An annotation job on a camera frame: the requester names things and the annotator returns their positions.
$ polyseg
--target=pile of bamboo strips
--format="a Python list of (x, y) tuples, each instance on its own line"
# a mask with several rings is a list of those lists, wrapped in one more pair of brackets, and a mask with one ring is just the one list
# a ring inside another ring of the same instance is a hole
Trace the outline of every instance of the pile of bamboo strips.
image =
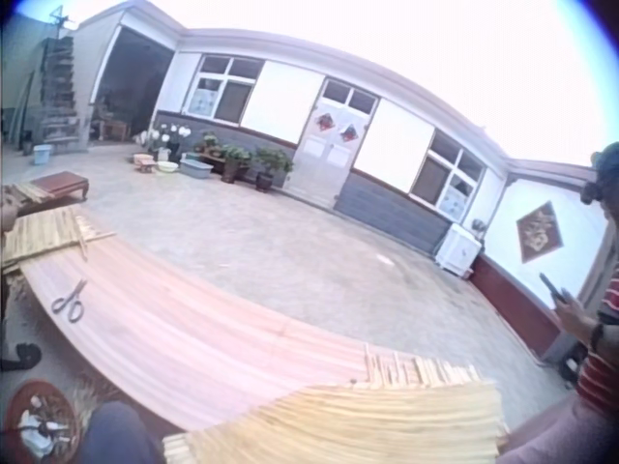
[(473, 367), (366, 355), (368, 380), (311, 387), (163, 440), (168, 464), (491, 463), (501, 405)]
[(74, 245), (87, 260), (86, 242), (109, 235), (97, 231), (74, 206), (20, 217), (6, 236), (3, 267), (12, 269), (24, 259)]
[(46, 200), (53, 198), (53, 195), (42, 188), (35, 186), (29, 182), (23, 182), (21, 184), (13, 184), (13, 189), (17, 190), (26, 198), (35, 203), (43, 203)]

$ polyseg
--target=door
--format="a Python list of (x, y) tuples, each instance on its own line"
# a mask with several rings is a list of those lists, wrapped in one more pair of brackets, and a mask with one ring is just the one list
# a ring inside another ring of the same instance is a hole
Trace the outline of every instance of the door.
[(283, 187), (311, 203), (333, 208), (377, 100), (363, 90), (327, 79)]

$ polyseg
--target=courtyard floor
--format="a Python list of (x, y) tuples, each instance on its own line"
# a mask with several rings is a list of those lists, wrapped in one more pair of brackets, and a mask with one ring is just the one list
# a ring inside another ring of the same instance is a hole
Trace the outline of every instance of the courtyard floor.
[[(416, 251), (277, 192), (224, 184), (217, 176), (139, 174), (125, 160), (135, 151), (102, 146), (53, 157), (45, 166), (5, 153), (2, 181), (71, 170), (90, 180), (83, 207), (101, 223), (188, 273), (328, 331), (474, 364), (497, 382), (509, 427), (567, 393), (472, 284)], [(44, 359), (31, 371), (4, 374), (3, 397), (26, 378), (69, 389), (88, 367), (32, 298), (12, 296), (8, 312), (9, 341), (36, 340)]]

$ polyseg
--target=hand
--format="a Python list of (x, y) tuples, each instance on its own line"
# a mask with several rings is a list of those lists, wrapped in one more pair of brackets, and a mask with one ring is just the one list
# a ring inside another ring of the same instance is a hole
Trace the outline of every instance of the hand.
[(555, 313), (559, 318), (561, 326), (567, 333), (577, 338), (585, 337), (588, 339), (587, 334), (584, 333), (588, 319), (584, 307), (567, 290), (563, 289), (562, 295), (566, 303), (560, 302), (556, 298), (554, 299), (557, 306)]

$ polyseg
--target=doorway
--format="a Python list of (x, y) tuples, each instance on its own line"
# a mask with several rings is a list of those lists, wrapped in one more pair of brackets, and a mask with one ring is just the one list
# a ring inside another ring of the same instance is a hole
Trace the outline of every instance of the doorway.
[(123, 27), (97, 92), (90, 139), (127, 141), (146, 131), (174, 51)]
[(326, 79), (284, 189), (316, 205), (333, 208), (377, 102), (377, 97), (364, 90)]

